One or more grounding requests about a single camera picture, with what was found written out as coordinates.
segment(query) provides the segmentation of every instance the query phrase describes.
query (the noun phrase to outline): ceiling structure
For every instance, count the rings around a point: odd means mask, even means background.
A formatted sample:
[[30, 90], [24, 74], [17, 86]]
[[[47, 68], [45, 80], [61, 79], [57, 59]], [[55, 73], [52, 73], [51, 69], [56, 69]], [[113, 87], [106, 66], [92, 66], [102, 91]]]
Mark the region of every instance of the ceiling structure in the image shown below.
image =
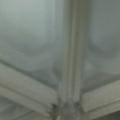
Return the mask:
[[85, 120], [120, 110], [119, 0], [0, 2], [1, 120], [48, 120], [70, 101]]

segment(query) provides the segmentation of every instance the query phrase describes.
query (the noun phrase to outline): glass panel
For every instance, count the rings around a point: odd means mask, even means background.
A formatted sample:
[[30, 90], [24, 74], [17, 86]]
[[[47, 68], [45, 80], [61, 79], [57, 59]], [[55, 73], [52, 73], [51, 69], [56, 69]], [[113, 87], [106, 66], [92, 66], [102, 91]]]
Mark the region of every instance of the glass panel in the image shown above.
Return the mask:
[[0, 0], [0, 59], [56, 88], [61, 78], [62, 0]]
[[91, 0], [84, 91], [120, 78], [120, 1]]

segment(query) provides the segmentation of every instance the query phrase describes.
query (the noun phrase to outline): diagonal beam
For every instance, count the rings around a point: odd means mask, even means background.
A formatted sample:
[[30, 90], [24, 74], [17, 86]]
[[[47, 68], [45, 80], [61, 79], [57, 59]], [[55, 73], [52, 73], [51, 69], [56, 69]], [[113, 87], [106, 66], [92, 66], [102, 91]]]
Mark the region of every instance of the diagonal beam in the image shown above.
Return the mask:
[[38, 113], [41, 113], [44, 116], [49, 116], [48, 113], [51, 112], [51, 108], [47, 107], [46, 105], [34, 101], [26, 96], [23, 96], [1, 85], [0, 85], [0, 96], [12, 100], [18, 104], [21, 104], [27, 108], [30, 108]]
[[120, 80], [102, 86], [83, 95], [83, 110], [90, 119], [102, 117], [120, 110]]
[[32, 112], [15, 120], [49, 120], [47, 117], [38, 113]]
[[0, 64], [0, 85], [47, 106], [57, 103], [53, 89], [4, 64]]
[[93, 120], [117, 111], [120, 111], [120, 101], [117, 101], [115, 103], [111, 103], [109, 105], [90, 111], [88, 112], [87, 116], [90, 120]]
[[102, 86], [83, 95], [85, 112], [109, 105], [120, 100], [120, 80]]

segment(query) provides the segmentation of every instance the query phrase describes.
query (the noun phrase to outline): metal bar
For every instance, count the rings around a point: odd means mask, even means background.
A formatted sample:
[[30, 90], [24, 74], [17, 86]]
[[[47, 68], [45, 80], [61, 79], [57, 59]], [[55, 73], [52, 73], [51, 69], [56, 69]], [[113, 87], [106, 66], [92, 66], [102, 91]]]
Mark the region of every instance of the metal bar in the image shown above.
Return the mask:
[[0, 95], [27, 108], [30, 108], [31, 110], [41, 113], [44, 116], [49, 116], [48, 113], [51, 112], [51, 108], [47, 107], [46, 105], [34, 101], [2, 85], [0, 85]]
[[38, 113], [32, 112], [15, 120], [49, 120], [47, 117]]
[[102, 86], [82, 97], [82, 106], [85, 112], [104, 107], [120, 101], [120, 80]]
[[120, 110], [120, 101], [103, 106], [96, 110], [88, 112], [88, 118], [93, 120]]
[[88, 0], [66, 0], [65, 61], [60, 87], [63, 102], [80, 100]]
[[3, 64], [0, 64], [0, 84], [49, 107], [57, 103], [53, 89]]

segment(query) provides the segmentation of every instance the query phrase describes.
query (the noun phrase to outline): horizontal beam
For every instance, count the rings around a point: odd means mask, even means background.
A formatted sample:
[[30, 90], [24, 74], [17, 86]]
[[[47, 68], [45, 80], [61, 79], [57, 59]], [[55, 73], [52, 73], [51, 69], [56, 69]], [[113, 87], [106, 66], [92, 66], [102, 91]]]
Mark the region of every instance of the horizontal beam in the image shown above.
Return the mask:
[[120, 110], [120, 101], [98, 108], [88, 113], [90, 120], [97, 119]]
[[48, 106], [57, 103], [57, 94], [52, 88], [4, 64], [0, 64], [0, 85]]
[[82, 100], [85, 112], [120, 101], [120, 80], [84, 94]]
[[51, 112], [51, 109], [48, 108], [46, 105], [43, 105], [37, 101], [34, 101], [26, 96], [23, 96], [1, 85], [0, 85], [0, 96], [12, 100], [18, 104], [21, 104], [27, 108], [30, 108], [31, 110], [41, 113], [44, 116], [49, 116], [48, 113]]

